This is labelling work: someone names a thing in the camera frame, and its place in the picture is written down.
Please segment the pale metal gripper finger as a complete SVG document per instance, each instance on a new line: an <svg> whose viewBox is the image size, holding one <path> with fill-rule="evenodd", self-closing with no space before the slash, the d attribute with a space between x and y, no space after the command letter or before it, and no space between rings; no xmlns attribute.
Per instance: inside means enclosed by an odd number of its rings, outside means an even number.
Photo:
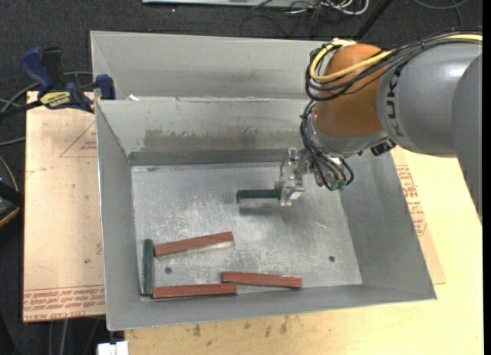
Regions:
<svg viewBox="0 0 491 355"><path fill-rule="evenodd" d="M295 177L289 177L281 181L279 186L280 206L290 206L296 201L304 192L306 188L303 182L303 178L297 179Z"/></svg>
<svg viewBox="0 0 491 355"><path fill-rule="evenodd" d="M279 167L279 176L275 181L278 192L304 192L305 151L288 148Z"/></svg>

